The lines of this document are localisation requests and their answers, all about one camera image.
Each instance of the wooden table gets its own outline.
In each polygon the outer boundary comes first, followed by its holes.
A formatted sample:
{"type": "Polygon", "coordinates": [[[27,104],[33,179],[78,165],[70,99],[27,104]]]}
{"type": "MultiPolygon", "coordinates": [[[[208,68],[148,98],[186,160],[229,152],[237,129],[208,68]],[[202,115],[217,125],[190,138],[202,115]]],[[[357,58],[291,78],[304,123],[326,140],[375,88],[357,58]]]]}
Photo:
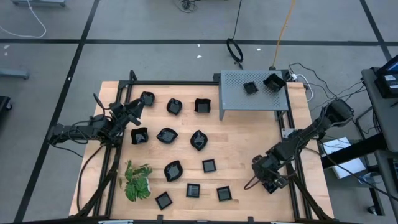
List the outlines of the wooden table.
{"type": "MultiPolygon", "coordinates": [[[[103,82],[99,98],[104,105],[114,101],[117,86],[118,82],[103,82]]],[[[306,128],[312,121],[303,85],[288,83],[288,87],[295,126],[306,128]]],[[[279,125],[275,121],[273,111],[226,111],[224,120],[219,121],[218,86],[134,85],[131,100],[140,97],[142,91],[155,94],[154,105],[145,107],[141,116],[140,127],[148,127],[149,142],[132,145],[130,132],[131,129],[138,127],[132,123],[127,126],[118,178],[122,179],[124,188],[126,183],[124,171],[128,160],[132,160],[136,166],[149,163],[154,170],[149,176],[152,193],[146,200],[130,202],[124,194],[124,189],[120,189],[117,184],[111,218],[155,220],[157,215],[161,214],[164,220],[247,221],[248,216],[253,216],[255,221],[294,221],[288,187],[277,189],[272,195],[261,184],[249,190],[243,189],[246,182],[254,175],[251,168],[252,158],[259,154],[264,155],[280,141],[279,125]],[[166,111],[166,104],[171,97],[183,103],[183,110],[178,116],[166,111]],[[196,98],[211,99],[210,114],[198,114],[193,111],[196,98]],[[166,127],[178,132],[177,139],[170,145],[156,139],[159,131],[166,127]],[[197,130],[204,132],[209,139],[204,150],[200,152],[190,145],[190,138],[197,130]],[[203,172],[202,160],[206,159],[215,159],[216,172],[206,174],[203,172]],[[167,182],[164,167],[175,160],[181,162],[183,175],[174,182],[167,182]],[[185,196],[187,183],[201,185],[200,198],[185,196]],[[219,202],[216,188],[224,186],[230,186],[233,199],[219,202]],[[173,204],[161,211],[155,198],[165,191],[169,193],[173,204]]],[[[100,113],[102,110],[97,106],[95,114],[100,113]]],[[[95,141],[87,145],[82,164],[98,146],[99,143],[95,141]]],[[[308,147],[318,149],[315,141],[309,142],[308,147]]],[[[85,169],[81,182],[81,207],[98,186],[104,152],[104,149],[100,151],[85,169]]],[[[333,212],[319,156],[304,150],[302,163],[308,191],[325,213],[332,217],[333,212]]],[[[300,215],[304,218],[301,194],[297,188],[296,190],[300,215]]],[[[104,214],[107,197],[106,189],[99,214],[104,214]]],[[[77,213],[76,191],[70,209],[71,215],[75,213],[77,213]]]]}

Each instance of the white cable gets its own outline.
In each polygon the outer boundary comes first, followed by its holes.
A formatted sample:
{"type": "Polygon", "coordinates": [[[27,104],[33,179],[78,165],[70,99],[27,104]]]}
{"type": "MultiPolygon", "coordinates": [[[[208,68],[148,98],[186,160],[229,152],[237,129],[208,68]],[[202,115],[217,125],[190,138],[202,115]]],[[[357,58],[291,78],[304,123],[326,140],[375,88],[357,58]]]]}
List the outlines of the white cable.
{"type": "Polygon", "coordinates": [[[26,0],[26,1],[27,1],[27,4],[29,5],[29,9],[30,9],[30,11],[32,12],[33,16],[36,17],[37,21],[38,21],[38,22],[42,25],[42,27],[44,28],[44,33],[43,33],[42,35],[40,35],[40,36],[19,35],[19,34],[14,34],[14,33],[12,33],[12,32],[9,32],[9,31],[7,31],[6,29],[4,29],[4,28],[1,27],[1,26],[0,26],[0,29],[2,29],[4,32],[6,32],[6,33],[8,33],[8,34],[11,34],[11,35],[14,35],[14,36],[17,36],[17,37],[42,38],[42,37],[45,35],[45,33],[47,32],[47,29],[46,29],[45,26],[43,25],[42,21],[40,21],[40,19],[36,16],[36,13],[33,11],[32,6],[30,6],[29,0],[26,0]]]}
{"type": "Polygon", "coordinates": [[[309,89],[310,89],[310,91],[311,91],[311,97],[307,100],[307,102],[310,101],[310,100],[312,100],[312,98],[313,98],[313,91],[312,91],[311,85],[310,85],[310,83],[308,82],[307,78],[305,78],[305,76],[303,76],[303,75],[301,75],[301,74],[292,74],[292,77],[293,77],[293,80],[296,80],[297,77],[303,77],[303,78],[304,78],[304,80],[307,82],[307,86],[309,87],[309,89]]]}

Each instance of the concrete floor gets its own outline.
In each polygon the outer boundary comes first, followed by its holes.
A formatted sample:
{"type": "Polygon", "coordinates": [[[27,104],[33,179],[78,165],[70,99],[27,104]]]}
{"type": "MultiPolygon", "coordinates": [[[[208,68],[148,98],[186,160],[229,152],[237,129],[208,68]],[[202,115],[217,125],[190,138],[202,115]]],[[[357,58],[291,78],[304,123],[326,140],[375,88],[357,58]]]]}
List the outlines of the concrete floor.
{"type": "MultiPolygon", "coordinates": [[[[31,73],[28,80],[0,78],[0,95],[10,96],[14,103],[0,129],[0,169],[8,170],[0,182],[0,223],[14,221],[93,3],[67,0],[66,8],[34,6],[47,28],[44,39],[73,39],[74,44],[10,44],[1,39],[15,37],[0,32],[0,67],[28,69],[31,73]]],[[[398,1],[366,3],[384,40],[397,42],[398,25],[393,15],[398,1]]],[[[197,11],[185,14],[172,1],[101,0],[87,38],[225,40],[232,36],[238,0],[202,0],[197,5],[197,11]]],[[[243,1],[235,39],[277,40],[289,5],[288,0],[243,1]]],[[[42,31],[28,8],[10,1],[0,2],[0,25],[18,34],[40,35],[42,31]]],[[[297,0],[283,39],[378,41],[359,0],[297,0]]],[[[271,65],[275,45],[240,47],[246,70],[266,70],[271,65]]],[[[398,54],[398,47],[388,50],[392,56],[398,54]]],[[[282,45],[276,67],[287,68],[294,62],[317,71],[337,93],[358,82],[362,69],[381,66],[386,58],[377,44],[282,45]]],[[[224,44],[85,44],[58,122],[70,124],[92,115],[92,93],[99,93],[101,82],[127,79],[130,69],[140,80],[211,80],[214,73],[239,68],[224,44]]],[[[293,69],[310,83],[322,84],[311,72],[296,66],[293,69]]],[[[310,108],[327,100],[322,89],[313,89],[310,108]]],[[[354,95],[348,103],[356,114],[370,105],[366,92],[354,95]]],[[[312,117],[318,117],[319,111],[314,110],[312,117]]],[[[362,124],[364,129],[373,126],[371,117],[365,116],[362,124]]],[[[352,124],[331,129],[328,134],[359,139],[352,124]]],[[[83,154],[80,145],[64,145],[83,154]]],[[[49,149],[24,221],[67,217],[80,164],[76,155],[49,149]]],[[[387,198],[382,197],[386,216],[373,216],[365,211],[371,205],[367,189],[345,187],[332,175],[326,176],[336,218],[359,223],[395,222],[387,198]]]]}

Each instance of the perforated metal shelf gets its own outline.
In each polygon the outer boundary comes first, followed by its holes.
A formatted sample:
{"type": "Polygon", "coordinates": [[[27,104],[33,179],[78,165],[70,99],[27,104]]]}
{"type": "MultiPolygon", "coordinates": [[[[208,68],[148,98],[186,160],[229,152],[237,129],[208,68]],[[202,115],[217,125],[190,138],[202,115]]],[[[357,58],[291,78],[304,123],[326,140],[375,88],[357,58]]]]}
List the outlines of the perforated metal shelf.
{"type": "Polygon", "coordinates": [[[274,93],[263,81],[271,74],[282,78],[280,71],[223,70],[220,78],[220,120],[224,110],[288,110],[286,92],[274,93]],[[248,95],[243,84],[254,82],[258,92],[248,95]]]}

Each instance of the green plant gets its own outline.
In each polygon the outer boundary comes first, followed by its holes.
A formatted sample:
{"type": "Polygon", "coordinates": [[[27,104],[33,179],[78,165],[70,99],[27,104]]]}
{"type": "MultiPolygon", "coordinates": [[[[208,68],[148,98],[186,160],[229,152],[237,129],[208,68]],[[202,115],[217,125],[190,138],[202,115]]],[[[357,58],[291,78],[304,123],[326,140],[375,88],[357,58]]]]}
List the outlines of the green plant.
{"type": "Polygon", "coordinates": [[[127,180],[124,191],[130,201],[135,202],[137,198],[146,199],[150,196],[147,183],[147,177],[150,173],[152,173],[152,168],[149,167],[149,164],[135,168],[132,166],[131,161],[128,161],[127,169],[124,173],[127,180]]]}

